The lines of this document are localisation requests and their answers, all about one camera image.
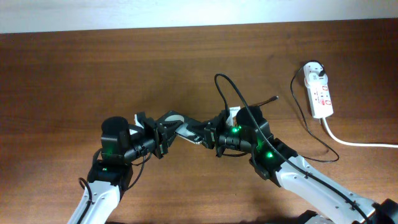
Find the black samsung galaxy phone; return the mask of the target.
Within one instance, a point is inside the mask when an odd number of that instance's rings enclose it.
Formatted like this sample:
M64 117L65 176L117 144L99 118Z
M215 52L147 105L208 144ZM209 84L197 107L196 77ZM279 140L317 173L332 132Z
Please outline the black samsung galaxy phone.
M197 136L195 133L188 130L189 124L200 123L199 121L197 121L193 118L189 118L188 116L185 116L181 113L171 110L171 111L167 112L166 114L164 114L163 116L161 116L158 120L164 120L164 121L180 120L180 121L183 121L183 124L180 127L178 127L173 134L171 134L170 146L177 136L180 136L181 138L183 138L193 144L201 144L203 141L204 137Z

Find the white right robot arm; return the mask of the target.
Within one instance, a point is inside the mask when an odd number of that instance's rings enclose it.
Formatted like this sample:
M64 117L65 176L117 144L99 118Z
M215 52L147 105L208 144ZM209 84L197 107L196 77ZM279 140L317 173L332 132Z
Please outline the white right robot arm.
M383 203L362 197L344 188L313 168L304 157L271 133L268 121L257 106L237 112L236 124L222 111L212 120L188 124L203 145L215 149L218 157L225 149L250 154L250 163L264 180L293 192L317 211L303 216L304 223L397 223L397 202Z

